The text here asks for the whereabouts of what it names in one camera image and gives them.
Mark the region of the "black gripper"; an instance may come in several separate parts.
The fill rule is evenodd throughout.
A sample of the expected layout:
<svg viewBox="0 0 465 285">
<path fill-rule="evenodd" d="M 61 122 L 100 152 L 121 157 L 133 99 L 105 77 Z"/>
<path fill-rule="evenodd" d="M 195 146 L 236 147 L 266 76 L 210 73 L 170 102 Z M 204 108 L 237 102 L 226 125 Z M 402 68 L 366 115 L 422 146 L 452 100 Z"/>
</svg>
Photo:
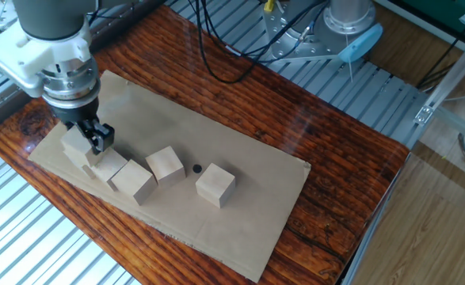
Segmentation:
<svg viewBox="0 0 465 285">
<path fill-rule="evenodd" d="M 101 124 L 97 118 L 98 97 L 93 100 L 73 101 L 61 101 L 49 97 L 48 105 L 54 115 L 64 122 L 67 130 L 76 125 L 90 143 L 94 154 L 98 155 L 106 151 L 114 143 L 114 128 L 106 123 Z"/>
</svg>

